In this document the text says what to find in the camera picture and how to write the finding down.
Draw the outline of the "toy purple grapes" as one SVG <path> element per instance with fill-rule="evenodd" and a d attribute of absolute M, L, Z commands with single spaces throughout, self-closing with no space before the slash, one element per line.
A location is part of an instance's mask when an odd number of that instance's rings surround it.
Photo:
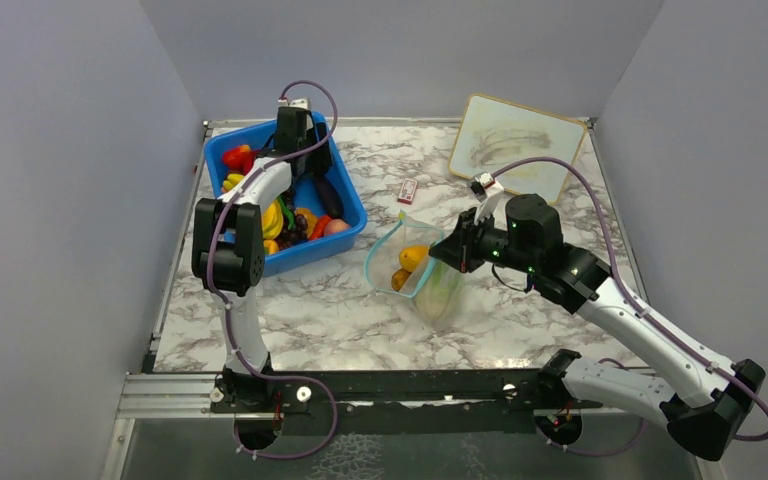
<path fill-rule="evenodd" d="M 284 224 L 282 231 L 276 237 L 275 241 L 277 242 L 280 250 L 286 250 L 296 245 L 306 243 L 308 238 L 306 238 L 296 229 L 294 219 L 293 222 L 286 222 Z"/>

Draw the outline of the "green toy lettuce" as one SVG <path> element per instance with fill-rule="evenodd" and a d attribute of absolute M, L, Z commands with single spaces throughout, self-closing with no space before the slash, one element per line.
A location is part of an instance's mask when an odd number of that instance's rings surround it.
<path fill-rule="evenodd" d="M 461 304 L 464 275 L 436 261 L 424 285 L 413 298 L 417 314 L 434 328 L 452 322 Z"/>

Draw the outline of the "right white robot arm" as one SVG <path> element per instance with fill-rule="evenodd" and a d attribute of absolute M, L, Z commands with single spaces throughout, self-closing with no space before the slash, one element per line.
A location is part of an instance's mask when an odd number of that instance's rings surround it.
<path fill-rule="evenodd" d="M 505 206 L 506 226 L 471 208 L 432 258 L 470 273 L 489 262 L 523 272 L 544 299 L 598 326 L 633 351 L 655 376 L 610 368 L 567 349 L 538 372 L 547 405 L 593 401 L 666 429 L 694 456 L 718 461 L 751 411 L 766 373 L 752 360 L 733 362 L 693 342 L 648 307 L 592 252 L 564 241 L 559 213 L 535 194 Z"/>

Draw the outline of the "brown toy kiwi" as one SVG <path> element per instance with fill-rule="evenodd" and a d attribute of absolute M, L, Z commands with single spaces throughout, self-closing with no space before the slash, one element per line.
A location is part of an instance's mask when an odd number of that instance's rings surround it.
<path fill-rule="evenodd" d="M 393 273 L 390 279 L 390 286 L 391 288 L 396 291 L 400 292 L 404 285 L 407 283 L 408 279 L 411 277 L 412 272 L 403 268 L 400 268 L 396 272 Z"/>

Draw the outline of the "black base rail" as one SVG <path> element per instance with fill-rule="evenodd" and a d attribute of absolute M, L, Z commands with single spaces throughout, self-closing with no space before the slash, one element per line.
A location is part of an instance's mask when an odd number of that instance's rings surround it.
<path fill-rule="evenodd" d="M 241 433 L 347 435 L 532 434 L 538 415 L 594 407 L 536 368 L 279 371 L 268 379 L 224 370 L 209 393 L 213 414 Z"/>

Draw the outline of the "yellow toy banana bunch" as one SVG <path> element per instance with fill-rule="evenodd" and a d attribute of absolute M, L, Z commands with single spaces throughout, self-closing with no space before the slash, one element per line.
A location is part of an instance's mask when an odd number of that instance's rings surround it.
<path fill-rule="evenodd" d="M 240 173 L 229 173 L 222 182 L 221 193 L 225 195 L 243 180 Z M 277 200 L 261 214 L 263 237 L 265 240 L 275 240 L 284 227 L 284 215 Z"/>

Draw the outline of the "clear zip top bag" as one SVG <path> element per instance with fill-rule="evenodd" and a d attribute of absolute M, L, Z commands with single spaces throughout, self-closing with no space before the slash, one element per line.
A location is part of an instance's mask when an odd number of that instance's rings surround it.
<path fill-rule="evenodd" d="M 461 306 L 463 277 L 430 255 L 444 231 L 402 210 L 370 249 L 364 275 L 374 290 L 404 301 L 436 330 L 448 329 Z"/>

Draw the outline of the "red toy bell pepper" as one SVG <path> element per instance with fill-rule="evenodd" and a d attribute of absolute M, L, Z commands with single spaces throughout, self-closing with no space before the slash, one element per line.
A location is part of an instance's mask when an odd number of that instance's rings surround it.
<path fill-rule="evenodd" d="M 230 173 L 246 175 L 252 169 L 259 154 L 259 149 L 252 149 L 249 145 L 241 145 L 225 151 L 221 157 L 221 162 Z"/>

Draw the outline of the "dark purple toy eggplant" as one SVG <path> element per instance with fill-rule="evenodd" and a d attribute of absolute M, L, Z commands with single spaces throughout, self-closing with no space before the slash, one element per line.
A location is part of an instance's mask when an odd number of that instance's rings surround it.
<path fill-rule="evenodd" d="M 330 180 L 325 175 L 315 175 L 312 183 L 325 214 L 332 219 L 342 219 L 344 216 L 344 206 Z"/>

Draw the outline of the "small whiteboard with wooden frame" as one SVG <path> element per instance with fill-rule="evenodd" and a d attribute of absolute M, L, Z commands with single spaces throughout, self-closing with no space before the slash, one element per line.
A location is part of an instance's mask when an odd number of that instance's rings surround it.
<path fill-rule="evenodd" d="M 449 172 L 470 179 L 531 157 L 553 157 L 571 164 L 586 133 L 586 125 L 579 120 L 473 94 L 451 149 Z M 569 177 L 562 166 L 537 162 L 503 174 L 501 184 L 511 194 L 534 193 L 555 204 Z"/>

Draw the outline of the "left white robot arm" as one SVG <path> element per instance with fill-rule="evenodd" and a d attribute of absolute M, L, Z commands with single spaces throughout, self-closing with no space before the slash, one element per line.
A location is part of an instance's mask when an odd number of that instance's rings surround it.
<path fill-rule="evenodd" d="M 211 227 L 208 240 L 193 242 L 192 269 L 211 292 L 223 313 L 227 371 L 244 375 L 236 396 L 258 411 L 273 401 L 274 384 L 264 372 L 269 352 L 257 313 L 256 287 L 265 270 L 262 214 L 280 195 L 295 187 L 308 171 L 311 153 L 330 141 L 320 135 L 312 112 L 299 102 L 278 109 L 272 148 L 256 158 L 243 180 L 216 200 L 197 204 L 195 227 Z"/>

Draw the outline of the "orange toy lemon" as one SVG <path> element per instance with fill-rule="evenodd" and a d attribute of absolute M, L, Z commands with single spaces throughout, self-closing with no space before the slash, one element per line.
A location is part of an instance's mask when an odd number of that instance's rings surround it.
<path fill-rule="evenodd" d="M 404 247 L 398 255 L 399 264 L 401 268 L 409 270 L 413 273 L 428 255 L 428 252 L 429 247 L 426 245 L 412 245 Z"/>

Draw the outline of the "small red white box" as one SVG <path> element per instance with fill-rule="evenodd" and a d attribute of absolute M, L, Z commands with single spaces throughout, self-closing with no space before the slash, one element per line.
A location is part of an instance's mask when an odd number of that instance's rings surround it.
<path fill-rule="evenodd" d="M 415 200 L 417 190 L 418 182 L 416 180 L 409 178 L 404 179 L 396 197 L 397 202 L 411 205 Z"/>

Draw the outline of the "orange toy carrot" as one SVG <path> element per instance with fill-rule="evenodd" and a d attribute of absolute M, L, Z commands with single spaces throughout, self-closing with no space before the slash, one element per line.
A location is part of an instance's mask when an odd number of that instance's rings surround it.
<path fill-rule="evenodd" d="M 325 230 L 331 221 L 332 218 L 328 215 L 318 217 L 316 223 L 308 229 L 308 240 L 313 241 L 323 237 L 325 235 Z"/>

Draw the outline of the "toy peach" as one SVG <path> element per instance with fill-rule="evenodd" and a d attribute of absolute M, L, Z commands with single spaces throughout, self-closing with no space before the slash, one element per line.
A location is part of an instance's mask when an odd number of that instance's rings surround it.
<path fill-rule="evenodd" d="M 323 230 L 324 236 L 331 236 L 348 230 L 350 225 L 342 219 L 330 220 Z"/>

